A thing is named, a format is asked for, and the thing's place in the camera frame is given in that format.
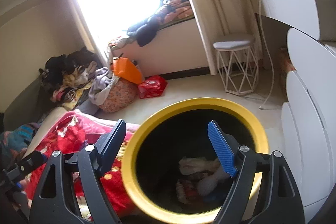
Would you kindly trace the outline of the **lilac garment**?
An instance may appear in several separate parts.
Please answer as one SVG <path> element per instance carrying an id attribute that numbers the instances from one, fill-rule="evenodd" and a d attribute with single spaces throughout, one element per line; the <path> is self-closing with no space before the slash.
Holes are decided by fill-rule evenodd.
<path id="1" fill-rule="evenodd" d="M 96 70 L 94 81 L 88 93 L 91 103 L 97 106 L 102 105 L 119 79 L 120 77 L 115 76 L 107 67 Z"/>

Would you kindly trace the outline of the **pile of clothes on bed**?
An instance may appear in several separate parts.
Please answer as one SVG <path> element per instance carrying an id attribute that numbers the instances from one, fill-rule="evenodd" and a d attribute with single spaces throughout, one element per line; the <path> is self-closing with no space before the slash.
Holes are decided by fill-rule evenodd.
<path id="1" fill-rule="evenodd" d="M 85 47 L 69 55 L 53 56 L 39 69 L 41 86 L 51 102 L 73 110 L 88 99 L 95 72 L 100 67 L 97 55 Z"/>

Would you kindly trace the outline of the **orange plastic bag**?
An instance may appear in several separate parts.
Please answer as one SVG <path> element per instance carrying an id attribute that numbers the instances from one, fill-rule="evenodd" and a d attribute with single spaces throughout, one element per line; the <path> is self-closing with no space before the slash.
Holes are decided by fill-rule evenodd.
<path id="1" fill-rule="evenodd" d="M 114 75 L 121 77 L 136 85 L 144 81 L 142 73 L 127 57 L 119 57 L 112 61 Z"/>

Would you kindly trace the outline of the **floral fabric basket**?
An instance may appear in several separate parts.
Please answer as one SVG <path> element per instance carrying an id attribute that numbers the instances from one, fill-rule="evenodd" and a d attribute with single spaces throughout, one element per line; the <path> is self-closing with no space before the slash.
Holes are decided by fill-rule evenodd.
<path id="1" fill-rule="evenodd" d="M 137 97 L 137 85 L 120 78 L 99 108 L 106 113 L 115 113 L 130 105 Z"/>

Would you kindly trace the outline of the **yellow rimmed black trash bin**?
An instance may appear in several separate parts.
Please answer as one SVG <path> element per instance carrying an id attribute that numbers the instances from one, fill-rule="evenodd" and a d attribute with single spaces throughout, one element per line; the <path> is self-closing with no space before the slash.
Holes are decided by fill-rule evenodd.
<path id="1" fill-rule="evenodd" d="M 194 98 L 159 110 L 140 125 L 122 158 L 122 182 L 135 205 L 163 223 L 210 223 L 220 201 L 185 204 L 176 186 L 184 164 L 216 166 L 207 133 L 216 121 L 224 133 L 256 152 L 268 153 L 261 122 L 245 107 L 220 98 Z"/>

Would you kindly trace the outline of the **dark blue jacket on sill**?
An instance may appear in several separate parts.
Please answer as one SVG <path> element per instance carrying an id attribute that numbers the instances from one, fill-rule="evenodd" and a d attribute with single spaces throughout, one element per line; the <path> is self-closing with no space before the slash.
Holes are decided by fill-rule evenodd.
<path id="1" fill-rule="evenodd" d="M 153 15 L 127 29 L 127 36 L 134 38 L 140 47 L 149 44 L 161 28 L 162 17 Z"/>

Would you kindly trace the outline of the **red plastic bag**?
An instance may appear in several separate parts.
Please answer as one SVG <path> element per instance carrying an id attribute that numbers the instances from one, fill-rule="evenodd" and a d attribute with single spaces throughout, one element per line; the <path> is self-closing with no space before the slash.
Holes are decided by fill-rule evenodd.
<path id="1" fill-rule="evenodd" d="M 160 97 L 167 87 L 167 80 L 159 75 L 147 78 L 138 85 L 138 95 L 140 99 Z"/>

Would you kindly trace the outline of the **orange patterned blanket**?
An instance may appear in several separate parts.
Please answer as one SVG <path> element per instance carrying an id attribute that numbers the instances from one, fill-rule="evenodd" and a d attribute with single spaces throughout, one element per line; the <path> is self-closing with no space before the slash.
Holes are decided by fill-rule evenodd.
<path id="1" fill-rule="evenodd" d="M 173 21 L 189 19 L 194 16 L 194 12 L 189 0 L 165 0 L 155 15 L 159 18 L 158 23 L 165 25 Z"/>

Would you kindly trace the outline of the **white dressing table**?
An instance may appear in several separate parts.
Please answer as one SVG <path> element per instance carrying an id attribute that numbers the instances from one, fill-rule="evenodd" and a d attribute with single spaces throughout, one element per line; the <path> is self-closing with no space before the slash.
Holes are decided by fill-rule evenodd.
<path id="1" fill-rule="evenodd" d="M 253 10 L 320 42 L 335 41 L 335 0 L 250 0 Z"/>

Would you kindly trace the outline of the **blue floral pillow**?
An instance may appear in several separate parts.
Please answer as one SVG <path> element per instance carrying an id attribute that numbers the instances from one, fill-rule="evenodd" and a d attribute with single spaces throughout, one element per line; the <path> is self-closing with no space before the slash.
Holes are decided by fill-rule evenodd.
<path id="1" fill-rule="evenodd" d="M 39 127 L 37 123 L 28 123 L 1 133 L 1 164 L 4 167 L 23 158 Z"/>

